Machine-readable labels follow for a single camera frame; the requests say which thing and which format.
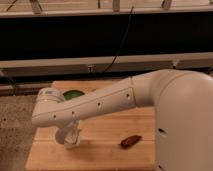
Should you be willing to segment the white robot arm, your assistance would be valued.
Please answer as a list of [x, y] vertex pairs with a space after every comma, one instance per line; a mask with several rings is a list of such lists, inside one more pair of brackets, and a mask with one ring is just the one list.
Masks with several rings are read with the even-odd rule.
[[213, 171], [213, 77], [204, 73], [158, 70], [72, 100], [43, 88], [32, 123], [68, 132], [79, 120], [147, 106], [155, 109], [156, 171]]

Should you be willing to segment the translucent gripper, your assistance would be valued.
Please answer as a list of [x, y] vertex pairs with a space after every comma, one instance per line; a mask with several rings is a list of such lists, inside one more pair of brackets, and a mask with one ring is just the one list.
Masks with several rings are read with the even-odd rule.
[[63, 144], [70, 146], [77, 146], [80, 143], [80, 133], [79, 122], [73, 121], [60, 129], [62, 136], [61, 141]]

